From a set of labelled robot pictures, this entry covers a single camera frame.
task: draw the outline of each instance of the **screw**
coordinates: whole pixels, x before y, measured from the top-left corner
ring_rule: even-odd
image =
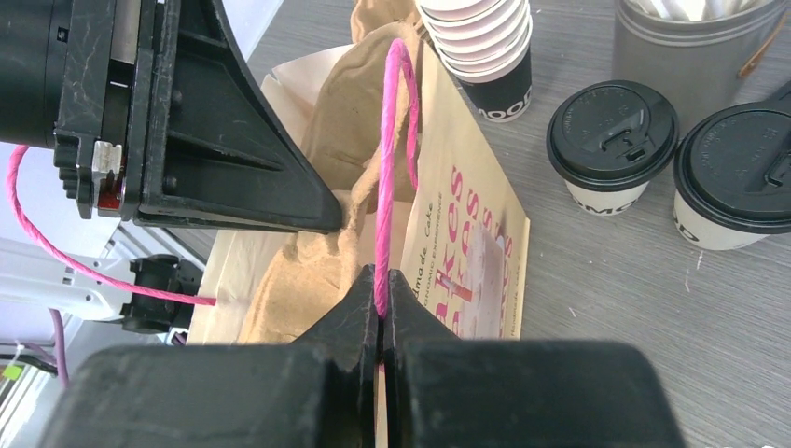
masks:
[[[162,179],[162,192],[163,193],[174,193],[176,187],[178,187],[178,179],[175,178],[173,175],[166,175]]]
[[[58,28],[58,40],[61,42],[69,41],[69,30],[65,28]]]
[[[179,108],[181,107],[181,103],[184,101],[184,93],[173,89],[173,93],[171,94],[171,107]]]

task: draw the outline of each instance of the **gray table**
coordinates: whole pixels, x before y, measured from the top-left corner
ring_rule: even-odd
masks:
[[[544,136],[562,100],[609,78],[612,2],[532,3],[533,103],[516,122],[479,121],[533,222],[523,337],[637,345],[659,370],[690,447],[791,447],[791,235],[701,259],[673,226],[670,170],[622,216],[580,211],[548,163]],[[250,60],[253,73],[260,80],[278,63],[349,43],[351,8],[351,0],[285,0]],[[786,26],[740,102],[789,76]]]

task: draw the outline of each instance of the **paper bag handle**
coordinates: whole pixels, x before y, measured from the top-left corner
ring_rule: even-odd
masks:
[[[384,62],[384,94],[382,95],[382,124],[380,126],[379,149],[382,153],[382,166],[379,175],[379,209],[376,213],[376,246],[373,299],[379,317],[387,315],[389,300],[388,270],[390,260],[390,231],[393,224],[393,171],[394,146],[396,145],[396,106],[398,102],[399,72],[404,72],[404,80],[409,89],[409,128],[407,132],[407,166],[409,180],[414,189],[418,188],[415,169],[415,152],[418,142],[418,85],[409,51],[401,39],[396,39],[387,52]]]
[[[73,259],[62,252],[59,248],[55,247],[55,245],[50,242],[44,233],[42,233],[30,220],[30,218],[25,215],[24,211],[22,211],[22,205],[20,203],[19,195],[17,194],[17,178],[20,174],[20,165],[22,163],[22,159],[24,155],[30,147],[26,145],[18,145],[14,148],[13,152],[11,152],[11,157],[8,158],[8,174],[6,176],[6,195],[8,197],[8,203],[11,204],[11,211],[14,214],[14,217],[17,219],[17,222],[20,223],[20,226],[27,233],[27,236],[30,237],[31,240],[34,241],[39,247],[44,249],[45,252],[50,254],[52,257],[60,261],[61,263],[69,266],[70,268],[74,268],[75,271],[85,275],[88,278],[92,278],[97,282],[106,283],[112,287],[116,287],[122,291],[128,291],[132,294],[143,294],[145,296],[155,297],[157,299],[163,299],[165,301],[179,301],[181,303],[188,303],[193,305],[211,305],[214,306],[217,303],[217,299],[212,297],[198,297],[198,296],[189,296],[187,294],[177,294],[174,292],[167,292],[167,291],[160,291],[159,289],[154,289],[153,287],[140,287],[137,285],[133,285],[131,283],[127,283],[121,280],[116,280],[113,277],[108,277],[103,273],[99,273],[94,271],[93,269],[89,268],[88,266],[80,263],[76,259]]]

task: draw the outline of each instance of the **gray metal container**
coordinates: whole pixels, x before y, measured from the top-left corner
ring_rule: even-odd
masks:
[[[789,4],[772,0],[715,21],[666,21],[629,0],[615,2],[613,78],[662,93],[678,112],[682,133],[733,104],[783,27]]]

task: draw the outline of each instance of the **black plastic lid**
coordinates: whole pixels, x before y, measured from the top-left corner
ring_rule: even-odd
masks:
[[[675,184],[700,215],[736,231],[791,231],[791,105],[737,105],[693,129]]]
[[[678,116],[653,89],[607,81],[575,93],[555,111],[547,153],[567,181],[594,191],[622,191],[651,180],[673,158]]]

